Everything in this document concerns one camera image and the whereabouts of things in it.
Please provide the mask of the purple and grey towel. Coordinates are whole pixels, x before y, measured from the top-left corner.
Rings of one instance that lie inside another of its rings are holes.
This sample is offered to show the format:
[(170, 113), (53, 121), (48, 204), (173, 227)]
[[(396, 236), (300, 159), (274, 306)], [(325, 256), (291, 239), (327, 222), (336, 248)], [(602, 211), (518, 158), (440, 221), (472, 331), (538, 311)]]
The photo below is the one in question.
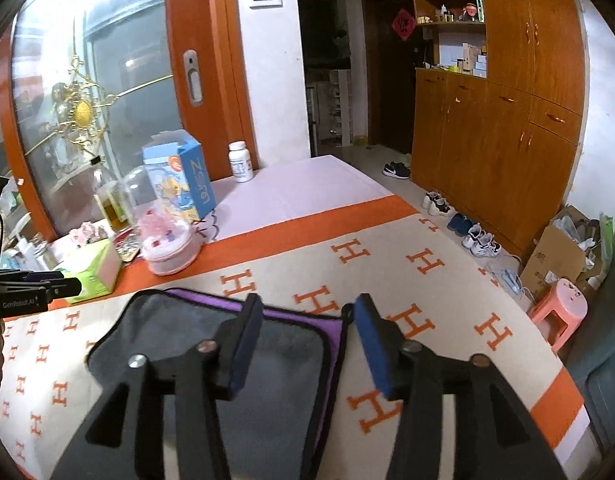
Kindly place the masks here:
[[(185, 288), (142, 290), (86, 358), (109, 387), (134, 354), (179, 356), (216, 333), (241, 309), (229, 299)], [(218, 404), (232, 475), (239, 479), (314, 479), (336, 404), (349, 322), (268, 306), (243, 389)]]

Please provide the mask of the green tissue pack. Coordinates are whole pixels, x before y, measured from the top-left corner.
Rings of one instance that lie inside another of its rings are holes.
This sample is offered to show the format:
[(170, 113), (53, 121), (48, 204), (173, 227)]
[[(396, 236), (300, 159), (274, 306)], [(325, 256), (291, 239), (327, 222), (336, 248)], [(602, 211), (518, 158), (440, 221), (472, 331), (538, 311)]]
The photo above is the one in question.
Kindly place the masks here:
[(99, 240), (75, 249), (58, 266), (66, 278), (77, 278), (82, 290), (66, 298), (68, 304), (110, 295), (120, 273), (122, 260), (111, 240)]

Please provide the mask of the pink flower ornament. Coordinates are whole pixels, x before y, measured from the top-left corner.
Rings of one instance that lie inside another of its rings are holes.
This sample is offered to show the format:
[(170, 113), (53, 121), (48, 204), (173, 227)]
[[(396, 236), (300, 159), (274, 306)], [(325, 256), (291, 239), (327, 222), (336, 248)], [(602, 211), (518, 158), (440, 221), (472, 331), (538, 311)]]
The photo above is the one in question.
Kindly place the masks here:
[(68, 238), (76, 247), (84, 247), (88, 244), (100, 242), (100, 240), (106, 240), (108, 233), (102, 226), (84, 222), (79, 228), (72, 229), (68, 233)]

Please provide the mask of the blister pill pack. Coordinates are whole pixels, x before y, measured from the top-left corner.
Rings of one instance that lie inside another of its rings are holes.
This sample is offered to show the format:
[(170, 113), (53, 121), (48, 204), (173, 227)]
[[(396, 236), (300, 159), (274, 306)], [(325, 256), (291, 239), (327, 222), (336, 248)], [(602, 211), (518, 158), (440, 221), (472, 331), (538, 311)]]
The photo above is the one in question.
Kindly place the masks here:
[(112, 242), (123, 263), (133, 262), (140, 253), (141, 242), (133, 229), (116, 233)]

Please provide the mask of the glass oil bottle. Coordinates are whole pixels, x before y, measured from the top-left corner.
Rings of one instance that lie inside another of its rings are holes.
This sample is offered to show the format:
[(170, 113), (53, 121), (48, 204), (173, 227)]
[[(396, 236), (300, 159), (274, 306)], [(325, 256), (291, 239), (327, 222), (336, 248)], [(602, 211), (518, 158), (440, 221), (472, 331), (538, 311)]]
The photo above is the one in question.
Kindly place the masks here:
[(114, 233), (125, 231), (130, 227), (128, 214), (125, 208), (125, 200), (114, 174), (104, 166), (99, 155), (90, 161), (94, 183), (92, 192), (103, 217), (108, 221)]

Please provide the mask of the pink plastic stool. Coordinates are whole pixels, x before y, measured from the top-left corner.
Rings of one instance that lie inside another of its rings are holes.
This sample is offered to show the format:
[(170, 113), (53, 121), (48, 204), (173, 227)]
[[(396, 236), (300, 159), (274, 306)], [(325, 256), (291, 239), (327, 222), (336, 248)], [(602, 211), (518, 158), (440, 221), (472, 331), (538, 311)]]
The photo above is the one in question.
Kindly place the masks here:
[(583, 292), (567, 278), (559, 278), (551, 289), (529, 311), (537, 328), (547, 328), (546, 341), (558, 353), (579, 328), (587, 315), (587, 300)]

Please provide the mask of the pink glass dome music box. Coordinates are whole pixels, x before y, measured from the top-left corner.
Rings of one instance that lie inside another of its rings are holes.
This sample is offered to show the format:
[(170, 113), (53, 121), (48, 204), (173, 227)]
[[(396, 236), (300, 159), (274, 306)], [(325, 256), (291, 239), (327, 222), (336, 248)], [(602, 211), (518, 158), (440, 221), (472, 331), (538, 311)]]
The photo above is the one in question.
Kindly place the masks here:
[(177, 206), (170, 206), (152, 183), (158, 168), (138, 166), (123, 178), (129, 221), (137, 231), (140, 256), (155, 275), (176, 274), (190, 266), (203, 245), (202, 237)]

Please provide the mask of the cardboard box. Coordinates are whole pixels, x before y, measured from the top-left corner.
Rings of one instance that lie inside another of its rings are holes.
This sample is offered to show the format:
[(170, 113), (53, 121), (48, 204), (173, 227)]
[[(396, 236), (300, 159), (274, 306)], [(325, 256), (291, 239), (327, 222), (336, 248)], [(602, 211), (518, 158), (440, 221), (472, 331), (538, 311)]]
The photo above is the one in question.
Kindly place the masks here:
[(533, 299), (539, 301), (559, 278), (581, 288), (602, 268), (600, 221), (567, 205), (547, 224), (520, 280)]

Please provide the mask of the blue cartoon box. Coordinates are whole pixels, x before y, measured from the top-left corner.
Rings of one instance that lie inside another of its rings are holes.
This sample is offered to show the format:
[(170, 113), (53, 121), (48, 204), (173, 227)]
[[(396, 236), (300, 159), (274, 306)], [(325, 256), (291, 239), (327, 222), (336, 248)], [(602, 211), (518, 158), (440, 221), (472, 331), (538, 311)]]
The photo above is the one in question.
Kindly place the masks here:
[(188, 222), (200, 222), (216, 207), (202, 145), (184, 129), (162, 131), (142, 148), (144, 166), (163, 205)]

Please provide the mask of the wooden glass sliding door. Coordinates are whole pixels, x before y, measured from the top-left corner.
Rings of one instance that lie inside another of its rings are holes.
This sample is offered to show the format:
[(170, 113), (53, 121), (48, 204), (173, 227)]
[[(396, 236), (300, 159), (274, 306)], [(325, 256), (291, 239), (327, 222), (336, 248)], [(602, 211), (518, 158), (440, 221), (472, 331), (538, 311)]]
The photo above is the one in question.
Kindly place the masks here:
[(203, 148), (212, 180), (252, 142), (237, 0), (2, 0), (0, 124), (35, 230), (55, 240), (99, 214), (89, 163), (114, 177), (165, 130)]

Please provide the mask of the white pill bottle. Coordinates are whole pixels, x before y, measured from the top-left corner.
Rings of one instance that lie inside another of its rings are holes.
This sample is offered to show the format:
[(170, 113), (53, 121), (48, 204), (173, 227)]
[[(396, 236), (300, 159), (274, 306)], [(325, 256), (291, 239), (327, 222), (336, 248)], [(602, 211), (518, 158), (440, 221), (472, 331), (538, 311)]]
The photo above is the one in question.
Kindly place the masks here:
[(228, 145), (228, 158), (234, 180), (238, 183), (250, 181), (254, 177), (249, 148), (244, 141), (231, 142)]

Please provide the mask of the orange H-pattern tablecloth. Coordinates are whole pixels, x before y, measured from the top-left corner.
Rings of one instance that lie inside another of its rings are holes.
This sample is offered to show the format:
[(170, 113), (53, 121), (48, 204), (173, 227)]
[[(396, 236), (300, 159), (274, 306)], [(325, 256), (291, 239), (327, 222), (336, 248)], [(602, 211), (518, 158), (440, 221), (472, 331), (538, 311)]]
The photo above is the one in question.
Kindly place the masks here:
[(100, 389), (89, 349), (140, 289), (182, 287), (337, 315), (367, 292), (409, 338), (442, 356), (489, 356), (571, 479), (591, 462), (589, 418), (574, 382), (501, 281), (505, 264), (472, 257), (445, 222), (332, 156), (267, 168), (251, 181), (218, 181), (206, 245), (165, 278), (137, 261), (112, 294), (19, 318), (4, 335), (0, 436), (30, 476), (48, 478)]

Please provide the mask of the black sneaker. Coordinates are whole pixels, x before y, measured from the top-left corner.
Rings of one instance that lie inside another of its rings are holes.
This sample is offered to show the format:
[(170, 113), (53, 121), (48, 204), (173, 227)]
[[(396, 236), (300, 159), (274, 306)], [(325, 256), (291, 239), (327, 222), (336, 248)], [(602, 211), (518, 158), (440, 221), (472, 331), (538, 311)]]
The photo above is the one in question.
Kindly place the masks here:
[(403, 162), (388, 162), (383, 166), (382, 174), (393, 179), (408, 180), (411, 170)]

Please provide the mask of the wooden cabinet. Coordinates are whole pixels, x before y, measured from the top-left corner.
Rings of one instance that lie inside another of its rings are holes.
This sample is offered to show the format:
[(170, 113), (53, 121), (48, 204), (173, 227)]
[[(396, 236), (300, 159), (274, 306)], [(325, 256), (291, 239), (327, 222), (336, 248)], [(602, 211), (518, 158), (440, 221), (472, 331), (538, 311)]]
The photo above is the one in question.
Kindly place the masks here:
[(585, 59), (575, 0), (414, 0), (433, 58), (416, 73), (411, 177), (531, 254), (579, 146)]

